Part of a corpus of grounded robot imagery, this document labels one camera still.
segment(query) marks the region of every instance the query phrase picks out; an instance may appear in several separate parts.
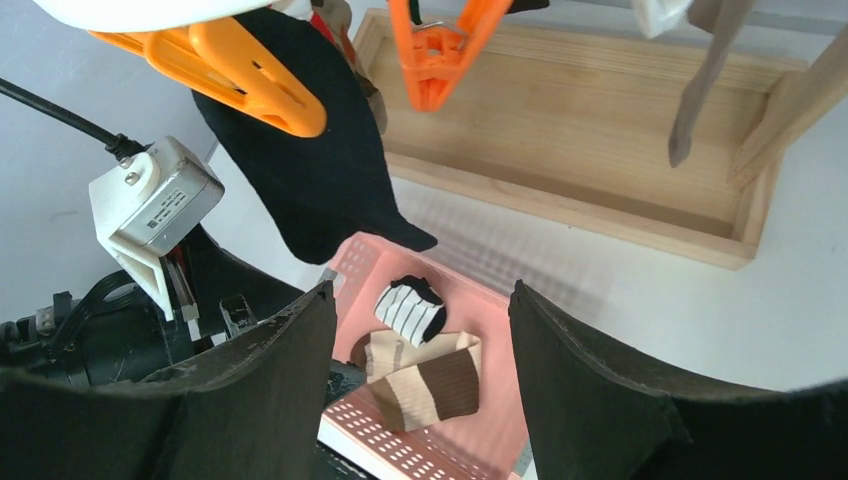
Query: label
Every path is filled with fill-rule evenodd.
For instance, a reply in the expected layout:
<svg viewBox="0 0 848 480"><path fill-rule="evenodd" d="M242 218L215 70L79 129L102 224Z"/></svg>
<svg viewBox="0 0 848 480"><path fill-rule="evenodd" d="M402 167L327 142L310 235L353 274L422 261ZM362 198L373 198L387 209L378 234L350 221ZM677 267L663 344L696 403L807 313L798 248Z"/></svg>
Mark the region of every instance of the label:
<svg viewBox="0 0 848 480"><path fill-rule="evenodd" d="M151 230L155 230L156 227L168 221L171 215L176 214L176 212L179 211L179 209L187 201L188 195L178 188L173 189L171 193L169 193L168 196L165 197L165 199L159 204L159 210L153 215L153 218L147 222L147 227Z"/></svg>

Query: wooden post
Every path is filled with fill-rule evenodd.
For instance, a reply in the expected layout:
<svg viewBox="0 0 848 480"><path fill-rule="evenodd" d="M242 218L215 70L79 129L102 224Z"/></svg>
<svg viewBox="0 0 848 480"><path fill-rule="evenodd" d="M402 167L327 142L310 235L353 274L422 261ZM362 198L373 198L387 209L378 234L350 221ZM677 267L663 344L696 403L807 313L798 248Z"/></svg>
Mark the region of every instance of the wooden post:
<svg viewBox="0 0 848 480"><path fill-rule="evenodd" d="M728 181L740 188L751 183L846 94L848 26L748 135L730 164Z"/></svg>

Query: gray wall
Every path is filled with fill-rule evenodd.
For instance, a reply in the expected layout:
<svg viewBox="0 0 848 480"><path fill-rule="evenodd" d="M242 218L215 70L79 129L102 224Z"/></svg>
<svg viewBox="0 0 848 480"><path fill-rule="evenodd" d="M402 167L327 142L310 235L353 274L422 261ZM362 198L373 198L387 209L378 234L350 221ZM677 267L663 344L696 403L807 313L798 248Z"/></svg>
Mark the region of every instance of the gray wall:
<svg viewBox="0 0 848 480"><path fill-rule="evenodd" d="M171 135L201 158L215 143L188 89L32 0L0 1L0 77L143 143ZM118 269L88 202L88 183L113 162L96 141L0 96L0 322Z"/></svg>

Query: pink plastic bin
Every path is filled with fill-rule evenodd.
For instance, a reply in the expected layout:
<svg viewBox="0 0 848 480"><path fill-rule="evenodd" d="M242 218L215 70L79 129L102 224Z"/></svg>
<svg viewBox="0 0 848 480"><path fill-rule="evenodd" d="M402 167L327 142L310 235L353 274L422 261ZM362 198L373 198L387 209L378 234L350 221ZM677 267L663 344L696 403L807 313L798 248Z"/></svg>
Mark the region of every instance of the pink plastic bin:
<svg viewBox="0 0 848 480"><path fill-rule="evenodd" d="M380 292L407 274L426 278L444 299L444 332L482 340L480 410L429 428L395 434L360 388L324 412L324 419L398 473L398 478L461 480L520 478L512 468L527 442L507 315L508 300L467 278L382 238L357 234L330 263L339 324L333 357L350 359L363 335L386 327L374 316Z"/></svg>

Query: laundry basket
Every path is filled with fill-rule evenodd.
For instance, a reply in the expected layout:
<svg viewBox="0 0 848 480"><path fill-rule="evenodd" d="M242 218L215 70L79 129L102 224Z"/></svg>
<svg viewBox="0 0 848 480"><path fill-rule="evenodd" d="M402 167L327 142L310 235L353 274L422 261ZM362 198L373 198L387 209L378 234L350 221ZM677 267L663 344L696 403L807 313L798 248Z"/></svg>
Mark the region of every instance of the laundry basket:
<svg viewBox="0 0 848 480"><path fill-rule="evenodd" d="M330 264L336 272L338 330L333 357L350 360L357 340L385 329L374 316L377 297L392 280L424 277L445 301L444 332L467 331L483 345L480 409L428 428L392 433L367 388L346 396L324 412L335 425L398 478L482 480L520 478L513 466L527 444L527 426L518 391L507 315L508 300L485 287L382 238L357 234Z"/></svg>

